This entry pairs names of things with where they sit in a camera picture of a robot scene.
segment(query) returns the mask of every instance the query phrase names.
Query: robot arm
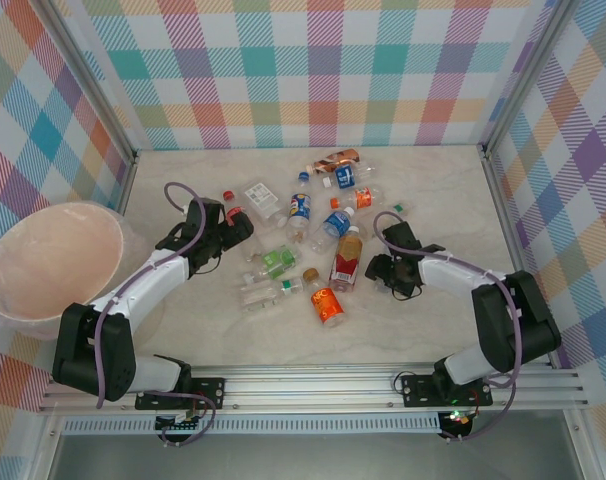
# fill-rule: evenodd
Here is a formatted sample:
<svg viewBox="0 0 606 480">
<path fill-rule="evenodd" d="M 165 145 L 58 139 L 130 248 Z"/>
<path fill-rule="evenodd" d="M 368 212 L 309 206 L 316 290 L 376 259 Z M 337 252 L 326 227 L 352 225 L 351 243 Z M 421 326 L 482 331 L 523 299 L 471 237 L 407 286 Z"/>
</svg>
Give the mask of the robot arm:
<svg viewBox="0 0 606 480">
<path fill-rule="evenodd" d="M 430 285 L 465 300 L 474 310 L 478 343 L 435 364 L 434 383 L 444 402 L 469 384 L 493 373 L 506 373 L 516 361 L 514 321 L 499 288 L 488 272 L 475 273 L 457 263 L 438 245 L 422 247 L 407 222 L 383 231 L 385 239 L 407 250 L 434 253 L 440 258 L 392 252 L 370 262 L 365 276 L 412 296 L 416 287 Z M 534 277 L 524 271 L 491 272 L 509 290 L 519 315 L 522 363 L 556 350 L 561 336 Z"/>
<path fill-rule="evenodd" d="M 72 304 L 63 312 L 52 369 L 56 382 L 98 394 L 95 328 L 101 312 L 112 301 L 114 304 L 107 312 L 101 330 L 105 398 L 115 401 L 126 393 L 169 392 L 177 386 L 189 389 L 189 385 L 179 385 L 181 382 L 189 384 L 185 364 L 158 356 L 136 356 L 132 336 L 168 293 L 189 280 L 211 258 L 220 258 L 223 251 L 252 235 L 254 227 L 244 212 L 233 215 L 230 224 L 225 220 L 219 223 L 221 215 L 225 216 L 223 205 L 209 199 L 204 199 L 203 204 L 205 229 L 191 248 L 159 265 L 159 260 L 181 251 L 195 238 L 201 224 L 196 201 L 190 203 L 186 221 L 175 226 L 156 245 L 150 258 L 129 279 L 91 305 Z M 146 268 L 150 271 L 115 300 L 116 293 Z"/>
</svg>

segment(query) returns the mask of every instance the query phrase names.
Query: marble surface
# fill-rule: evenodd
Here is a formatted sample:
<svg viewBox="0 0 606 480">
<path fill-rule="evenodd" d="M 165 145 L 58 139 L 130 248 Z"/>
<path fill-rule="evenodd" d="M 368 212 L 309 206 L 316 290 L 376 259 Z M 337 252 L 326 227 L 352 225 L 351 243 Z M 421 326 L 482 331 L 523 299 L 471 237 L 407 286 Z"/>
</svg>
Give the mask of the marble surface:
<svg viewBox="0 0 606 480">
<path fill-rule="evenodd" d="M 278 193 L 290 195 L 290 181 L 305 164 L 336 150 L 145 152 L 126 218 L 158 241 L 182 218 L 163 196 L 166 182 L 182 181 L 202 196 L 221 199 L 223 190 L 262 177 Z M 377 167 L 370 183 L 384 187 L 387 199 L 412 204 L 408 220 L 424 245 L 438 243 L 477 265 L 513 270 L 476 147 L 358 150 Z M 173 193 L 179 203 L 189 201 L 180 190 Z M 312 229 L 329 213 L 330 193 L 317 191 L 314 196 Z M 260 238 L 266 247 L 276 247 L 285 234 L 276 230 Z M 319 256 L 306 247 L 302 252 L 299 266 L 284 277 L 316 267 L 327 278 L 334 253 Z M 438 360 L 476 341 L 472 311 L 446 292 L 424 288 L 420 297 L 399 302 L 374 291 L 363 272 L 381 252 L 376 239 L 364 245 L 355 291 L 337 294 L 349 319 L 334 329 L 321 325 L 307 295 L 243 314 L 238 289 L 241 274 L 249 268 L 240 252 L 227 252 L 215 272 L 193 277 L 166 298 L 160 327 L 139 351 L 195 365 L 420 362 Z"/>
</svg>

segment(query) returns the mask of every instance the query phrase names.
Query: brown bottle cap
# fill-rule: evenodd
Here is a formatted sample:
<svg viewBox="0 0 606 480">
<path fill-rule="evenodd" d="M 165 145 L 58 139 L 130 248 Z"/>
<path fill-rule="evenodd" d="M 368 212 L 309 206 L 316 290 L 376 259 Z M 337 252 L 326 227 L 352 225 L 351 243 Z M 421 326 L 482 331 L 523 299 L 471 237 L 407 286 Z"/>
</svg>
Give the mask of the brown bottle cap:
<svg viewBox="0 0 606 480">
<path fill-rule="evenodd" d="M 319 272 L 316 268 L 308 268 L 303 272 L 303 280 L 305 280 L 306 283 L 310 283 L 317 278 L 319 278 Z"/>
</svg>

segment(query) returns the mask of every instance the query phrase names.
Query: plastic bottle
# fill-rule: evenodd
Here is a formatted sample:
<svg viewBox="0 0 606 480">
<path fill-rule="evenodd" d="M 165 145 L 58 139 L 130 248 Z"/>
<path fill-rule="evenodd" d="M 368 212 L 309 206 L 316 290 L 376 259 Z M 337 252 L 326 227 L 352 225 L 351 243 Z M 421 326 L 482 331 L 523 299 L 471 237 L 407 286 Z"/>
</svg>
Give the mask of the plastic bottle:
<svg viewBox="0 0 606 480">
<path fill-rule="evenodd" d="M 243 274 L 243 280 L 246 285 L 270 278 L 274 280 L 279 275 L 283 275 L 286 271 L 294 268 L 299 256 L 299 249 L 294 245 L 281 245 L 262 257 L 255 257 L 252 261 L 254 268 L 251 272 Z"/>
<path fill-rule="evenodd" d="M 310 248 L 318 254 L 327 252 L 350 228 L 350 219 L 353 215 L 354 209 L 350 207 L 342 212 L 332 212 L 310 237 Z"/>
<path fill-rule="evenodd" d="M 290 242 L 302 242 L 307 237 L 310 224 L 310 176 L 307 172 L 299 173 L 295 184 L 296 192 L 290 201 L 290 218 L 285 227 L 285 236 Z"/>
<path fill-rule="evenodd" d="M 239 205 L 232 206 L 235 205 L 236 202 L 234 202 L 234 192 L 232 192 L 231 190 L 223 192 L 223 200 L 225 200 L 225 203 L 230 207 L 225 215 L 225 219 L 227 220 L 227 223 L 229 225 L 233 225 L 234 222 L 232 220 L 232 217 L 238 212 L 245 211 L 245 209 Z M 256 236 L 256 233 L 253 233 L 250 238 L 247 238 L 242 241 L 239 247 L 241 249 L 241 254 L 243 255 L 243 258 L 246 262 L 251 262 L 254 257 L 262 257 L 264 254 L 263 245 L 261 244 L 259 238 Z"/>
<path fill-rule="evenodd" d="M 336 256 L 330 270 L 330 287 L 337 292 L 354 290 L 356 273 L 361 259 L 363 242 L 359 238 L 359 227 L 352 225 L 339 239 Z"/>
<path fill-rule="evenodd" d="M 277 305 L 283 298 L 305 290 L 301 277 L 290 280 L 264 280 L 241 288 L 241 306 L 246 312 Z"/>
<path fill-rule="evenodd" d="M 359 153 L 353 148 L 348 148 L 347 150 L 328 155 L 323 160 L 314 162 L 312 165 L 307 165 L 305 170 L 310 175 L 315 173 L 330 173 L 341 165 L 358 163 L 360 160 Z"/>
<path fill-rule="evenodd" d="M 283 228 L 287 223 L 287 205 L 262 180 L 241 189 L 243 203 L 266 227 Z"/>
<path fill-rule="evenodd" d="M 385 201 L 383 190 L 379 187 L 360 187 L 350 192 L 346 192 L 339 197 L 330 199 L 330 207 L 337 208 L 350 207 L 354 210 L 381 205 Z"/>
<path fill-rule="evenodd" d="M 346 319 L 341 304 L 327 284 L 319 278 L 316 268 L 303 272 L 305 289 L 311 294 L 310 300 L 321 322 L 326 327 L 336 327 Z"/>
<path fill-rule="evenodd" d="M 341 165 L 334 170 L 334 173 L 325 175 L 321 179 L 321 183 L 325 188 L 350 188 L 357 183 L 368 181 L 374 176 L 375 172 L 376 169 L 365 162 Z"/>
<path fill-rule="evenodd" d="M 376 216 L 385 211 L 394 212 L 397 215 L 400 215 L 403 218 L 406 218 L 410 212 L 410 204 L 408 202 L 398 202 L 394 205 L 390 206 L 382 206 L 375 208 L 368 208 L 363 212 L 362 216 L 359 216 L 356 219 L 356 224 L 361 230 L 361 238 L 365 240 L 370 240 L 376 237 L 374 233 L 374 219 Z M 388 227 L 395 225 L 398 223 L 398 220 L 391 215 L 383 215 L 378 222 L 379 230 L 382 232 Z"/>
</svg>

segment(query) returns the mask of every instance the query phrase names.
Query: blue bottle label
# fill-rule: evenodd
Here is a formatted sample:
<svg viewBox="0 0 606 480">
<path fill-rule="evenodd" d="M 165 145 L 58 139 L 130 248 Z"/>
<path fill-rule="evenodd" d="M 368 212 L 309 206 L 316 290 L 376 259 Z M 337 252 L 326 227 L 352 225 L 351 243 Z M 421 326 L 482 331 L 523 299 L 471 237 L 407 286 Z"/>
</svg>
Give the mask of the blue bottle label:
<svg viewBox="0 0 606 480">
<path fill-rule="evenodd" d="M 342 237 L 345 235 L 345 232 L 347 232 L 347 229 L 350 228 L 350 217 L 343 212 L 334 212 L 332 215 L 327 217 L 325 223 L 334 225 L 339 231 L 339 237 Z"/>
<path fill-rule="evenodd" d="M 290 201 L 290 217 L 305 217 L 310 219 L 310 206 L 312 201 L 309 195 L 297 193 L 292 195 Z"/>
<path fill-rule="evenodd" d="M 354 172 L 350 165 L 343 165 L 334 170 L 336 173 L 336 182 L 339 188 L 348 188 L 354 186 Z"/>
</svg>

